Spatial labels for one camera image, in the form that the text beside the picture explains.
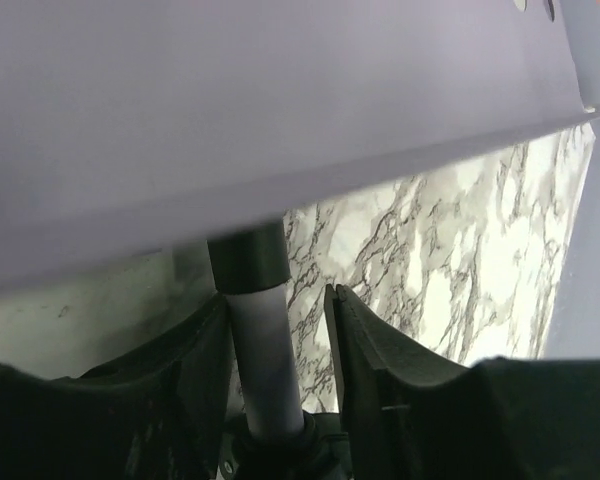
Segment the white marble with gray veins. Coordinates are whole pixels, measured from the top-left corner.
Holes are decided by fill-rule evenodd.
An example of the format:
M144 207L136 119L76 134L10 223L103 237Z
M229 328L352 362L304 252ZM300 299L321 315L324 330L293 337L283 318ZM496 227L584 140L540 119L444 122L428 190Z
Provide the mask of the white marble with gray veins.
M288 306L304 407L337 410L322 301L471 364L542 354L594 135L577 127L289 212Z

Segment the black object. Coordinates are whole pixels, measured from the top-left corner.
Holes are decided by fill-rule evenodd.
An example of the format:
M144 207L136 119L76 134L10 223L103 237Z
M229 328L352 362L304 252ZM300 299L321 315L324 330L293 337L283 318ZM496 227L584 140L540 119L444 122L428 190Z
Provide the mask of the black object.
M348 436L336 413L305 412L305 430L280 447L259 445L244 416L227 424L220 455L224 480L349 480Z
M349 288L325 311L356 480L600 479L600 361L465 369Z
M0 480L215 477L230 339L216 296L79 379L44 381L0 365Z
M219 292L261 292L291 278L282 220L210 240L208 244Z

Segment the metal rod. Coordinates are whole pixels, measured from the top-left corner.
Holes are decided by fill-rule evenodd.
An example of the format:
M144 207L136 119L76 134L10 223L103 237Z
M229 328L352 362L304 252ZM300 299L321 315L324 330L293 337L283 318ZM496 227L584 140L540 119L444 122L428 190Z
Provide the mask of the metal rod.
M304 429L285 286L226 296L247 424L259 442L280 444Z

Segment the gray wall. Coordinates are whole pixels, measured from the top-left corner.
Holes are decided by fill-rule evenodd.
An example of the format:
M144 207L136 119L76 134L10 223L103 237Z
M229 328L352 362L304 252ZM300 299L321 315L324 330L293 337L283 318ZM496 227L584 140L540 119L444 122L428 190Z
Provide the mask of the gray wall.
M600 3L563 0L582 101L600 106ZM600 122L553 313L548 357L600 357Z

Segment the gray cylinder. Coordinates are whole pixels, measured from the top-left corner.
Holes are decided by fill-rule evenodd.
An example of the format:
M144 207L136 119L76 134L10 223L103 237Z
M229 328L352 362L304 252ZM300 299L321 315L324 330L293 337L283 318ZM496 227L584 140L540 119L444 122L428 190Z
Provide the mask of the gray cylinder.
M249 431L284 443L304 429L285 287L226 298Z

